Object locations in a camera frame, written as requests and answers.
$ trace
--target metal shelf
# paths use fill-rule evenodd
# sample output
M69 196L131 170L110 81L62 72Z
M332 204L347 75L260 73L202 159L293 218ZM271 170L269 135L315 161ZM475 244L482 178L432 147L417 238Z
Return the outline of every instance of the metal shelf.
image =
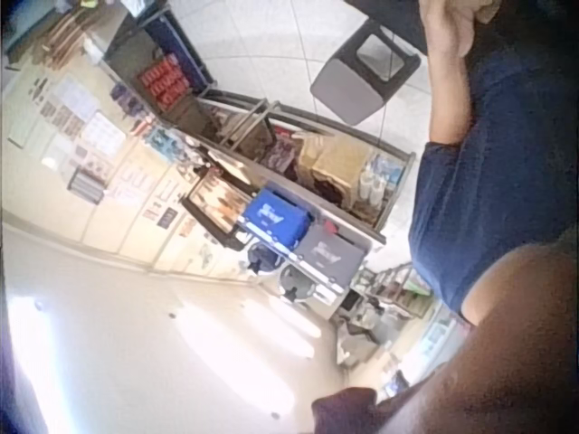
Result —
M248 113L248 117L251 116L251 113L255 113L257 107L261 107L263 105L263 100L235 96L227 92L215 93L215 91L211 91L209 93L211 94L212 92L215 95L215 99L203 98L198 99L199 102L205 104L206 106L217 107L223 110L229 109L234 112L246 112ZM207 148L220 152L223 158L229 162L237 164L238 167L242 166L242 168L248 174L267 180L268 182L265 184L268 185L271 190L276 191L281 195L287 196L290 200L296 202L302 207L307 208L308 211L312 212L312 214L316 216L319 215L320 217L328 217L331 220L335 220L338 226L345 228L347 235L350 235L350 233L353 232L364 237L372 244L376 243L384 245L386 239L385 236L380 233L380 231L385 226L387 218L390 215L390 212L392 211L394 204L403 189L406 179L408 178L410 168L414 162L415 154L407 154L404 151L395 148L394 146L390 146L375 137L375 140L373 140L371 136L356 131L353 128L342 125L340 125L338 128L337 125L334 125L336 122L330 121L329 119L317 117L316 115L312 115L310 113L306 113L294 108L287 108L286 106L282 106L280 104L278 104L277 107L273 107L274 104L276 103L270 104L266 110L268 111L268 113L266 113L267 116L264 117L263 115L265 113L261 113L260 119L266 118L272 125L280 124L282 127L289 125L295 127L297 130L310 131L327 136L350 136L360 140L365 144L368 144L371 147L375 147L376 150L379 150L380 152L397 158L404 164L404 170L401 179L391 197L385 201L384 207L378 214L375 224L371 225L361 221L352 213L342 210L318 194L313 193L305 187L302 187L301 185L286 178L284 175L274 172L268 167L259 164L258 162L241 156L239 153L235 152L235 148L237 147L236 144L233 144L231 147L225 146L223 143L214 144L202 137L199 138L199 141L202 142L202 145L206 146ZM244 132L249 134L251 129L255 127L257 123L258 122L254 122L249 127L246 127L247 129L245 129ZM243 135L242 140L247 137L247 134Z
M305 260L300 259L293 251L290 251L286 246L276 242L268 233L262 231L256 225L248 222L244 217L240 216L237 222L245 228L247 231L255 234L262 242L264 242L270 249L279 254L281 257L285 258L287 262L293 265L296 269L299 269L309 278L314 280L319 285L322 285L328 289L331 289L339 296L347 291L347 288L340 287L337 283L331 281L331 279L319 272L317 269L308 264Z

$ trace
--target store shelf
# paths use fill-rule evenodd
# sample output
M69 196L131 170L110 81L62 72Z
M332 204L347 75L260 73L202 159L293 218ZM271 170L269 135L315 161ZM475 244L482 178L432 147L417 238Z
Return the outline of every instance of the store shelf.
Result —
M219 93L215 93L214 95L215 100L203 98L199 99L199 101L202 105L205 105L208 108L215 108L221 111L229 110L232 113L249 113L256 107L256 105L261 103L261 101L250 99L249 97L237 96L237 99L227 92L224 92L223 95ZM320 213L321 216L326 216L330 219L339 221L341 226L366 237L372 243L385 244L385 237L380 233L380 231L385 226L388 216L403 189L410 168L414 162L415 154L407 154L394 146L390 146L385 142L376 139L375 137L373 140L371 136L356 131L353 128L340 126L339 129L337 129L337 126L334 125L336 122L316 117L315 115L302 112L301 110L289 109L282 105L278 105L278 107L270 110L266 119L268 119L273 126L286 128L291 131L312 132L330 137L335 135L352 137L372 148L375 148L376 152L386 154L389 157L393 157L400 161L403 165L401 179L388 200L384 201L384 205L378 213L375 223L370 224L364 222L352 212L345 211L335 204L330 203L318 193L310 191L308 188L291 181L284 175L270 170L268 167L258 162L244 158L239 153L234 152L235 146L221 146L222 144L216 146L208 141L201 141L204 142L207 147L213 147L213 151L221 152L224 159L232 164L237 164L238 168L244 170L247 175L253 176L254 178L261 177L266 179L268 181L266 184L271 190L287 196L290 200L295 201L302 207L308 208L309 205L308 210L314 215Z
M331 289L338 295L344 294L347 288L342 288L338 284L331 281L331 279L315 269L311 264L307 263L305 260L300 259L293 251L290 251L286 246L276 242L268 233L261 230L259 227L251 222L248 222L244 217L239 217L237 222L245 228L247 231L255 234L264 243L268 245L270 249L275 251L281 257L285 258L287 262L293 265L296 269L299 269L309 278L314 280L319 285L322 285L328 289Z

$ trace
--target stool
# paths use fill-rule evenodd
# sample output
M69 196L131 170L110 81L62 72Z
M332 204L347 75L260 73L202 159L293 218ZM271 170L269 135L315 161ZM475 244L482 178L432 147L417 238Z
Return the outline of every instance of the stool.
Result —
M359 50L377 37L403 63L394 76L378 75L360 58ZM420 66L420 57L405 53L388 38L380 24L367 20L327 61L310 91L348 125L376 113Z

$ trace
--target white floor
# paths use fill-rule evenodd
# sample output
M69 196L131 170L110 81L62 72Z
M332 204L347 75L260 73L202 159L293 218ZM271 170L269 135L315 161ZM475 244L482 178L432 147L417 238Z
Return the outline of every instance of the white floor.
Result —
M280 338L272 342L257 333L245 315L247 300L269 306L257 288L118 269L7 230L3 250L14 353L50 432L307 432L311 402L344 386L332 327L317 321L318 339L299 333L314 347L312 359L289 353ZM40 303L41 312L27 300ZM195 325L196 338L186 342L178 325L187 305L218 327ZM250 352L251 363L243 363L240 351L232 354L232 339ZM286 388L263 384L266 376L256 365ZM20 392L23 378L17 378ZM239 389L243 381L251 387ZM266 406L287 396L275 391L289 390L293 408L274 419L269 407L256 407L248 393L260 384Z
M173 12L219 87L267 97L339 120L309 86L327 59L365 21L342 0L170 0ZM405 50L413 48L393 35ZM426 59L385 108L357 128L421 156L431 95ZM382 270L410 259L408 229L417 167L384 228L387 245L368 258Z

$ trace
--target hand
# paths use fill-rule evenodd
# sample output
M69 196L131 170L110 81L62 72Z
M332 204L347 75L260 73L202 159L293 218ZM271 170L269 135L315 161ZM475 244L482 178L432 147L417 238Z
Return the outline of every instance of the hand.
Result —
M420 0L420 16L426 33L429 56L464 57L474 41L477 2Z

